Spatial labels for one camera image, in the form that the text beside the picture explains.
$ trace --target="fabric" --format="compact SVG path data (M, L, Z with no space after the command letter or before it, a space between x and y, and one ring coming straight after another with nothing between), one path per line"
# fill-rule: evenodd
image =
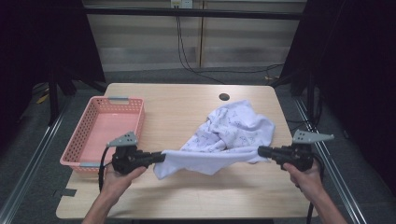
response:
M275 124L256 114L247 100L223 105L208 115L181 150L164 150L165 161L155 164L154 173L159 179L180 169L213 175L235 162L268 161L257 148L271 144L274 130Z

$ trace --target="table top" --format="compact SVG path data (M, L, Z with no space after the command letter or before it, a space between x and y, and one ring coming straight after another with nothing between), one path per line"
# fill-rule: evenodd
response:
M226 93L228 101L219 95ZM291 135L274 89L264 86L130 84L108 86L105 96L134 96L145 101L145 120L138 147L145 151L178 150L217 107L249 100L257 114L275 125L273 147L289 146ZM73 172L59 218L84 218L99 193L97 174ZM272 162L238 162L214 175L182 170L158 180L152 166L122 195L109 217L273 218L306 217L309 202Z

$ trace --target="gray metal bracket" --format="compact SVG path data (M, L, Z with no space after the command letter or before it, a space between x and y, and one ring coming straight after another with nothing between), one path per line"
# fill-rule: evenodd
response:
M108 147L127 147L127 146L136 146L137 145L137 138L134 135L134 132L128 132L123 136L120 136L114 139L111 142L106 144Z
M293 136L293 143L312 144L334 139L333 134L311 133L297 130Z

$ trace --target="white cloth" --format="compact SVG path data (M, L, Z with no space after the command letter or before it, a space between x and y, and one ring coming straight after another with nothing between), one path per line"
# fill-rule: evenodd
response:
M223 105L208 115L181 150L164 150L165 160L155 164L154 173L159 179L180 169L213 175L238 161L268 161L257 148L271 144L274 130L275 124L256 114L247 100Z

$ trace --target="pink plastic basket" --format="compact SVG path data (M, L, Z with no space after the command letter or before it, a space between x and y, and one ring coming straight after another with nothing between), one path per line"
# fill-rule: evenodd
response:
M78 172L97 172L106 143L130 131L140 137L145 116L143 99L94 96L88 102L61 164ZM105 162L111 161L110 148Z

